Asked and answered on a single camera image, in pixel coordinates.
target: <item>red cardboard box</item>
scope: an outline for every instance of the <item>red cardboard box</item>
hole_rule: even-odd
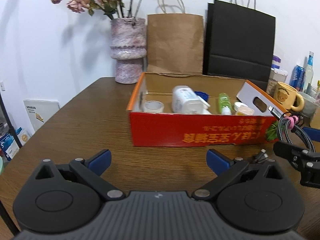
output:
[[[212,115],[172,113],[172,89],[187,85],[209,94]],[[218,97],[227,93],[231,104],[241,101],[255,110],[255,116],[218,114]],[[164,113],[144,113],[149,100],[164,103]],[[276,121],[268,111],[273,106],[286,110],[248,80],[203,75],[183,76],[143,73],[127,107],[134,146],[202,147],[210,144],[258,144],[274,142],[266,131]]]

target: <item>brown paper bag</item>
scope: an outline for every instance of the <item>brown paper bag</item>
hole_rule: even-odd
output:
[[[148,72],[202,74],[204,24],[201,15],[167,14],[164,0],[159,7],[163,14],[148,15]]]

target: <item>ribbed gray surface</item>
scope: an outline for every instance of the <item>ribbed gray surface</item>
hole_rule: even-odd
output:
[[[45,236],[27,231],[15,240],[303,240],[296,232],[256,236],[226,224],[208,202],[186,192],[132,192],[108,202],[98,217],[74,232]]]

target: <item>white logo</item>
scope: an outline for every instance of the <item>white logo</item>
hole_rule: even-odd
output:
[[[162,198],[163,195],[161,193],[155,194],[155,198]]]

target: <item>yellow mug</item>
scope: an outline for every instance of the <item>yellow mug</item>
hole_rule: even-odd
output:
[[[302,95],[298,94],[295,88],[286,83],[278,82],[273,98],[287,110],[292,109],[295,112],[300,112],[304,108]],[[293,106],[296,98],[300,99],[297,107]]]

